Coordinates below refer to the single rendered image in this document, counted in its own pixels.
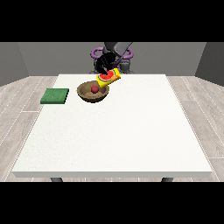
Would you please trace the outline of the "grey trunk with purple rings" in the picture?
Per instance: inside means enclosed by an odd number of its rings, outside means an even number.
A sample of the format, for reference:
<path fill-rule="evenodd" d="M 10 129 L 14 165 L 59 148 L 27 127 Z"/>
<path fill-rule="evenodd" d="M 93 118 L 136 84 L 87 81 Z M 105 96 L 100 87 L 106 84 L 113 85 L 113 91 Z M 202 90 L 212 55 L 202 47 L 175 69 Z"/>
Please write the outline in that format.
<path fill-rule="evenodd" d="M 106 47 L 96 47 L 94 48 L 90 56 L 94 60 L 94 63 L 104 54 L 107 53 L 108 50 Z M 128 48 L 125 54 L 122 56 L 117 68 L 121 74 L 133 74 L 133 71 L 130 71 L 130 60 L 133 58 L 133 51 Z"/>

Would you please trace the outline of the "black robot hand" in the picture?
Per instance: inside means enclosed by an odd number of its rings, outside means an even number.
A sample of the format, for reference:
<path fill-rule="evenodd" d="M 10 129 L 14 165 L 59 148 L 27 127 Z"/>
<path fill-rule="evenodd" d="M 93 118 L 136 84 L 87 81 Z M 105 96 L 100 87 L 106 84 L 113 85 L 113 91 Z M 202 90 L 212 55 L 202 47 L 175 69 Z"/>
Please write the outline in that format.
<path fill-rule="evenodd" d="M 96 71 L 99 74 L 106 74 L 107 71 L 117 67 L 120 59 L 116 59 L 113 52 L 104 53 L 95 63 Z"/>

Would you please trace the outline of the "yellow cup with melon print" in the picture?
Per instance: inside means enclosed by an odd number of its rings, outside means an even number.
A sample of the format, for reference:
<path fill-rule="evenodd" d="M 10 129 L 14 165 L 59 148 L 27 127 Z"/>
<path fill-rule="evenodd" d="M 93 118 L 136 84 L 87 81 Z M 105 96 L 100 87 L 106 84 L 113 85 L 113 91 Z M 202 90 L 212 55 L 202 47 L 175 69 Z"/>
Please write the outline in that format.
<path fill-rule="evenodd" d="M 106 87 L 114 81 L 121 78 L 120 72 L 117 68 L 107 71 L 106 74 L 97 74 L 96 80 L 101 88 Z"/>

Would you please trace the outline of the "green square pad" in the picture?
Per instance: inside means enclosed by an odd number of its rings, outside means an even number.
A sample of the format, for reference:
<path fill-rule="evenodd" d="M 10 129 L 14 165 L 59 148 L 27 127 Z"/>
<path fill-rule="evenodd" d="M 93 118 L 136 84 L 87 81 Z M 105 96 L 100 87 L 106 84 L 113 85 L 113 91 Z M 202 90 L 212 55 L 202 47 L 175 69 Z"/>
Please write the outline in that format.
<path fill-rule="evenodd" d="M 64 104 L 67 99 L 68 88 L 48 88 L 41 100 L 41 104 Z"/>

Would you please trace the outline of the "brown wooden bowl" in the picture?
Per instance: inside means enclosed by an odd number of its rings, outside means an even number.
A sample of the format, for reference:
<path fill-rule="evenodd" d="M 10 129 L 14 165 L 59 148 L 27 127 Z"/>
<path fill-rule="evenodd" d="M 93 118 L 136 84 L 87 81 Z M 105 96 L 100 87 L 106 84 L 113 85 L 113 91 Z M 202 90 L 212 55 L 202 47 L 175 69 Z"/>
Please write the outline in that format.
<path fill-rule="evenodd" d="M 91 91 L 92 86 L 98 87 L 98 92 L 93 93 Z M 91 80 L 81 83 L 77 87 L 78 96 L 85 102 L 96 103 L 102 101 L 109 93 L 109 86 L 100 87 L 96 80 Z"/>

